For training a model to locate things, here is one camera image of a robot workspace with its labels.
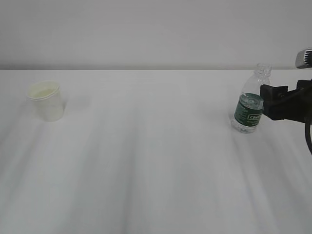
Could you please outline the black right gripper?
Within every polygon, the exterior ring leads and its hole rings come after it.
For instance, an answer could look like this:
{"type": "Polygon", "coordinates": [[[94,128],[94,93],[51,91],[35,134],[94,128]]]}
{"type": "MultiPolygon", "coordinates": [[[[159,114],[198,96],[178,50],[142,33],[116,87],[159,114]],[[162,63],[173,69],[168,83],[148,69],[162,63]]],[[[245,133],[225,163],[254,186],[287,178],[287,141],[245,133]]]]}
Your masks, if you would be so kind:
{"type": "Polygon", "coordinates": [[[262,85],[263,114],[271,120],[291,120],[304,123],[312,111],[312,81],[299,80],[296,88],[262,85]]]}

